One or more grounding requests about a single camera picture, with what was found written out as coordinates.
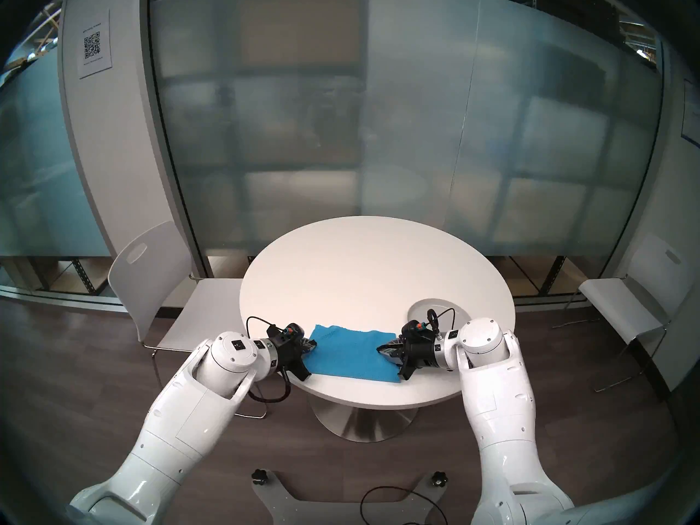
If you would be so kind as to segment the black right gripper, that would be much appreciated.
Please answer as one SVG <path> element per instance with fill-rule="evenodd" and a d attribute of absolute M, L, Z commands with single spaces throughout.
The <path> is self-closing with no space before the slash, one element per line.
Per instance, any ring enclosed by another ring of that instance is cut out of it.
<path fill-rule="evenodd" d="M 438 368 L 438 344 L 433 340 L 400 338 L 377 347 L 377 352 L 391 363 L 400 363 L 399 379 L 407 381 L 416 370 Z"/>

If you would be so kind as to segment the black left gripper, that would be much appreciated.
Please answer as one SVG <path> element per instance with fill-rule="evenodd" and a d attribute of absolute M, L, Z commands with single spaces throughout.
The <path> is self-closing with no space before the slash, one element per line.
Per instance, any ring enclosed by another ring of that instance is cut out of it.
<path fill-rule="evenodd" d="M 305 366 L 302 357 L 313 352 L 316 346 L 315 340 L 306 337 L 275 337 L 276 372 L 291 372 L 296 379 L 305 381 L 311 376 L 311 372 Z"/>

